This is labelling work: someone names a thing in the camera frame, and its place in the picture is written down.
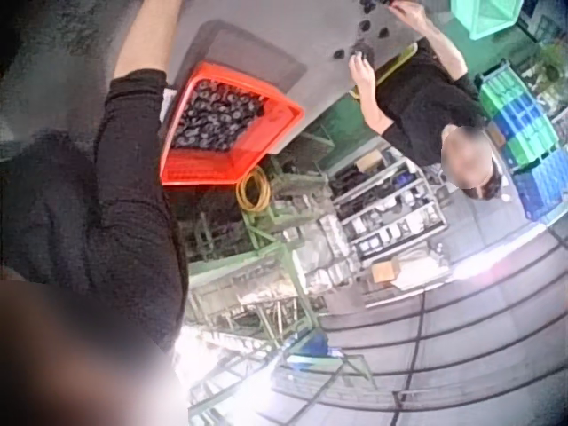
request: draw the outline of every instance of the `cardboard box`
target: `cardboard box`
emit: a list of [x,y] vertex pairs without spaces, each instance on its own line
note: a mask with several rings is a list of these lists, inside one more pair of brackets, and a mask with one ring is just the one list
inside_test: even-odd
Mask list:
[[400,274],[400,264],[396,258],[371,266],[375,282],[394,281]]
[[363,155],[355,162],[355,164],[357,165],[359,171],[365,172],[367,170],[372,169],[382,160],[383,160],[383,155],[381,154],[381,151],[375,149],[371,151],[369,154]]

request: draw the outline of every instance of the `black shirt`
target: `black shirt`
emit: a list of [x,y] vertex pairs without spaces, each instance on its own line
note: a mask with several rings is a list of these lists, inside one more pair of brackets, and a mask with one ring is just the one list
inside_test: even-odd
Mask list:
[[418,52],[377,87],[379,107],[395,123],[383,137],[419,166],[441,162],[448,124],[480,128],[484,112],[468,76],[452,81],[425,39]]
[[168,351],[188,281],[159,180],[165,84],[155,70],[111,82],[95,162],[51,132],[8,163],[1,253],[27,280],[98,299]]

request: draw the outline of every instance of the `yellow cable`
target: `yellow cable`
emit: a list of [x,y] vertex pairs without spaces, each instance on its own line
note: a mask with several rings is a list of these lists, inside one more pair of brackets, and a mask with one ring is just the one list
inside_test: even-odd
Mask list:
[[[258,188],[258,202],[253,204],[247,197],[247,184],[253,179]],[[270,204],[271,188],[270,181],[260,167],[256,166],[246,177],[244,177],[236,186],[237,202],[243,210],[260,213]]]

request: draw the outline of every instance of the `black hair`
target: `black hair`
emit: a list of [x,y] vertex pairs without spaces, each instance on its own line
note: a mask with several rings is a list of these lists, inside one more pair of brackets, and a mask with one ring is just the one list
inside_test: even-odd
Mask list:
[[462,191],[470,197],[472,200],[492,200],[493,198],[497,198],[499,193],[501,192],[501,183],[503,180],[503,175],[499,172],[499,168],[497,167],[497,163],[495,160],[492,160],[493,163],[493,174],[487,181],[485,185],[481,187],[481,196],[477,193],[477,188],[471,189],[462,189]]

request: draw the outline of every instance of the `coiled hose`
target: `coiled hose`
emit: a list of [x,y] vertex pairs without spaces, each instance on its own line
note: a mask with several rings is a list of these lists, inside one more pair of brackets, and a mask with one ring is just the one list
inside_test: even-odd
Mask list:
[[[253,179],[258,188],[258,201],[256,204],[250,202],[247,197],[247,185],[250,179]],[[272,195],[270,181],[260,167],[256,166],[246,177],[244,177],[236,186],[237,202],[241,209],[251,212],[260,213],[270,205],[270,197]]]

